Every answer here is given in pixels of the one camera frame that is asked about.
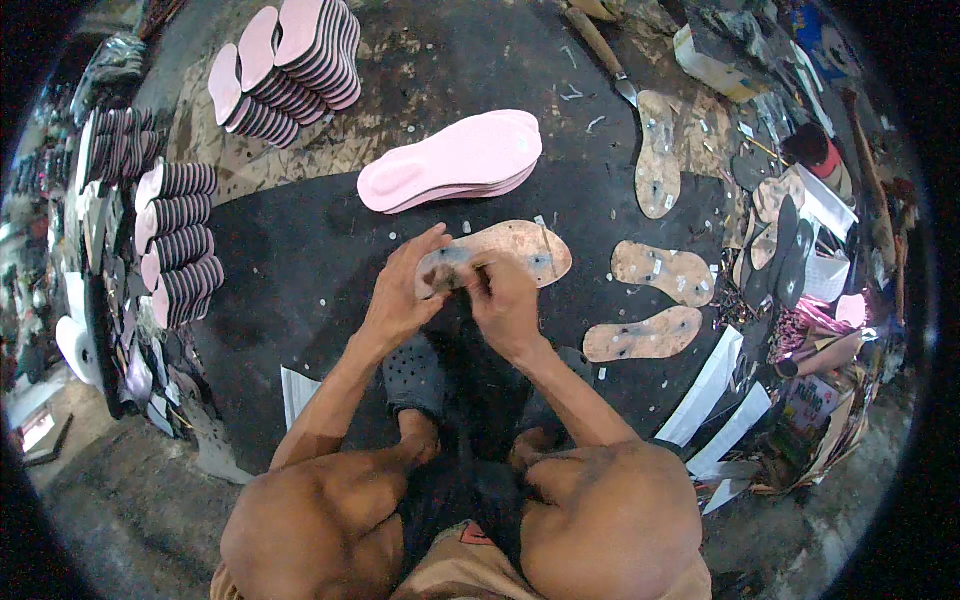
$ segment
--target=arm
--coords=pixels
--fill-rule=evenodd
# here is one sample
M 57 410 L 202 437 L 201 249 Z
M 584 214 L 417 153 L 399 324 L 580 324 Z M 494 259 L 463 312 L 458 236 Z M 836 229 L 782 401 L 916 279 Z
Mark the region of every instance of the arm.
M 484 271 L 489 286 L 481 281 L 478 269 Z M 510 256 L 478 254 L 459 275 L 467 284 L 473 319 L 487 343 L 537 386 L 578 446 L 639 440 L 633 428 L 540 335 L 537 286 Z
M 444 235 L 445 229 L 440 223 L 391 254 L 376 279 L 363 326 L 350 338 L 340 361 L 283 437 L 270 470 L 336 452 L 380 362 L 444 306 L 448 294 L 418 300 L 414 276 L 424 256 L 453 239 Z

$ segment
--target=stack of pink insoles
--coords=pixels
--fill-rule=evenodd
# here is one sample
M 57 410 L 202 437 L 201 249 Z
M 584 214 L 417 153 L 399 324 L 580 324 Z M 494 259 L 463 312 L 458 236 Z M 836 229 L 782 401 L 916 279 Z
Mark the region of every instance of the stack of pink insoles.
M 370 210 L 397 214 L 450 198 L 491 198 L 520 186 L 543 151 L 537 117 L 495 110 L 468 117 L 368 165 L 357 182 Z
M 202 319 L 213 291 L 224 284 L 213 233 L 204 225 L 216 187 L 216 172 L 207 164 L 160 162 L 140 179 L 133 242 L 161 327 Z
M 356 102 L 359 42 L 359 21 L 343 0 L 288 0 L 280 11 L 266 7 L 238 45 L 221 48 L 210 69 L 207 91 L 217 125 L 285 148 L 327 106 Z
M 94 180 L 113 185 L 139 177 L 160 149 L 156 120 L 147 108 L 100 110 L 95 108 L 81 134 L 77 164 L 77 189 Z

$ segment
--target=person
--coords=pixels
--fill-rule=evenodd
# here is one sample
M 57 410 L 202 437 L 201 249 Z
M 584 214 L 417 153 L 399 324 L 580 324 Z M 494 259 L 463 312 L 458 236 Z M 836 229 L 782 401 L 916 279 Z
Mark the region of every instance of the person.
M 419 331 L 449 293 L 418 300 L 414 280 L 451 241 L 439 224 L 390 256 L 363 325 L 241 493 L 210 597 L 708 598 L 684 464 L 594 392 L 582 354 L 566 348 L 564 361 L 551 347 L 536 285 L 505 254 L 478 254 L 457 275 L 486 342 L 538 391 L 510 453 L 519 484 L 485 483 L 489 469 L 441 448 L 450 391 Z M 338 452 L 381 362 L 400 441 Z M 564 436 L 575 447 L 555 452 Z

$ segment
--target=knife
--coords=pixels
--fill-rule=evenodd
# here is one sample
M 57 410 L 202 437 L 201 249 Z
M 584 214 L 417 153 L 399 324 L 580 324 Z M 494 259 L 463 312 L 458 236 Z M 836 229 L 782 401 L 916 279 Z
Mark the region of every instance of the knife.
M 613 53 L 610 44 L 608 44 L 603 36 L 600 35 L 600 32 L 597 31 L 590 17 L 576 7 L 567 9 L 564 16 L 570 21 L 570 24 L 577 28 L 580 35 L 587 41 L 587 45 L 593 49 L 593 52 L 597 54 L 600 61 L 604 63 L 604 66 L 606 66 L 610 74 L 613 75 L 613 86 L 616 87 L 616 91 L 620 92 L 620 95 L 639 112 L 639 108 L 636 105 L 636 87 L 634 87 L 634 84 L 627 78 L 627 72 L 624 70 L 623 65 L 620 64 L 616 54 Z

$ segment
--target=person's left hand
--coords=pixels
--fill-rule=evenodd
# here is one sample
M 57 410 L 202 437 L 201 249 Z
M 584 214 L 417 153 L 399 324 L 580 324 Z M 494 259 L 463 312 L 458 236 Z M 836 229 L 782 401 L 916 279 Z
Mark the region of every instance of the person's left hand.
M 420 237 L 397 248 L 376 279 L 373 300 L 361 330 L 384 344 L 388 352 L 409 340 L 422 325 L 433 319 L 450 295 L 447 292 L 419 300 L 414 293 L 420 260 L 453 241 L 453 236 L 444 235 L 445 230 L 446 225 L 438 223 Z

